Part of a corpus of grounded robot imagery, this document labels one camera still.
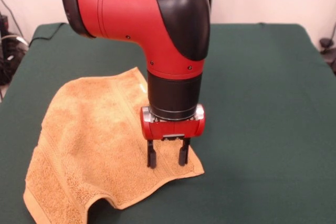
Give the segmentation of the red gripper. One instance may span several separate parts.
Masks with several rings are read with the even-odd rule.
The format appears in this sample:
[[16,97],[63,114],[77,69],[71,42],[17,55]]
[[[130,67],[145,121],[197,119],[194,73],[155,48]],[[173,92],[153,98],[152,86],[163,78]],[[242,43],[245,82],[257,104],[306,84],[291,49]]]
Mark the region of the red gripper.
[[205,110],[201,104],[196,107],[195,114],[182,121],[163,120],[154,116],[150,112],[149,106],[140,109],[140,122],[143,137],[147,141],[147,166],[156,168],[156,151],[154,150],[153,140],[169,140],[184,138],[180,148],[178,163],[185,166],[188,163],[188,151],[191,137],[198,137],[203,134],[205,129]]

